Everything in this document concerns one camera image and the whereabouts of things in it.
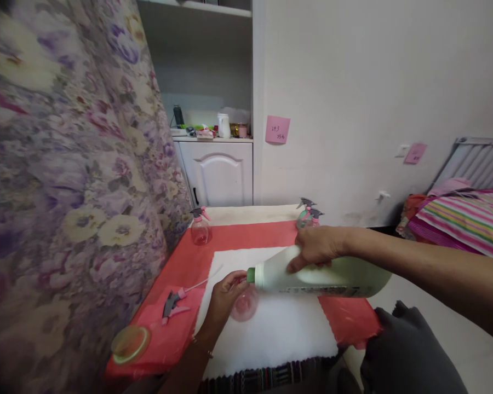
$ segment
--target white wall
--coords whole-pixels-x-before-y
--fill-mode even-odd
[[[291,118],[286,145],[262,143],[261,204],[306,196],[323,224],[387,225],[455,138],[493,137],[493,0],[254,1],[266,19],[254,127]],[[413,142],[429,145],[418,165],[393,157]],[[378,204],[379,190],[392,198]]]
[[[251,108],[250,18],[138,2],[169,118],[179,104],[187,124],[217,124],[222,107]]]

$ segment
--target cabinet door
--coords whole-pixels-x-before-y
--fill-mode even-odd
[[[252,205],[252,144],[180,142],[194,205]]]
[[[174,141],[174,147],[175,147],[175,154],[177,155],[177,159],[179,161],[179,166],[181,167],[182,176],[185,179],[188,186],[190,186],[190,183],[188,182],[188,176],[186,175],[185,163],[182,160],[181,147],[179,146],[179,143],[177,141]],[[190,202],[192,203],[192,206],[195,207],[193,201],[193,192],[190,192]]]

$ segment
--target cabinet handle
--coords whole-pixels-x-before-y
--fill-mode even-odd
[[[199,201],[197,201],[197,193],[195,188],[193,188],[193,196],[196,198],[196,204],[199,205]]]

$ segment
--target bottle label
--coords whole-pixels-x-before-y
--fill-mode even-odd
[[[354,297],[358,292],[359,287],[347,286],[329,286],[329,287],[287,287],[281,289],[280,293],[289,294],[317,294],[319,296],[338,296],[338,297]]]

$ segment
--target purple flower pattern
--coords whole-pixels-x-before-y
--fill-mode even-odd
[[[100,3],[16,0],[4,16],[16,29],[0,34],[4,391],[98,392],[111,340],[190,222],[136,2]]]

